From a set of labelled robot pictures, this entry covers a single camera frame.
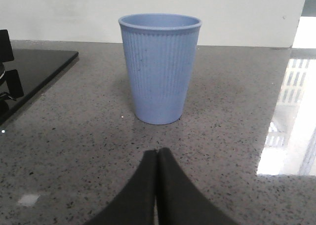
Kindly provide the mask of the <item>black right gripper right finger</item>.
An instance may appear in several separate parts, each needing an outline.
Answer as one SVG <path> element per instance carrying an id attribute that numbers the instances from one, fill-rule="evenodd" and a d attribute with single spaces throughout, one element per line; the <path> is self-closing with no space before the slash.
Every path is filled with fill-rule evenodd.
<path id="1" fill-rule="evenodd" d="M 236 225 L 195 187 L 168 148 L 158 151 L 157 206 L 160 225 Z"/>

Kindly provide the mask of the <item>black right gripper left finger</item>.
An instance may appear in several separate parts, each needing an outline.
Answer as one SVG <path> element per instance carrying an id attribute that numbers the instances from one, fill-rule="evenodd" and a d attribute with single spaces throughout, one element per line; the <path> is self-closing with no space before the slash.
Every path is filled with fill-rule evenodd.
<path id="1" fill-rule="evenodd" d="M 157 151 L 147 150 L 120 193 L 86 225 L 153 225 Z"/>

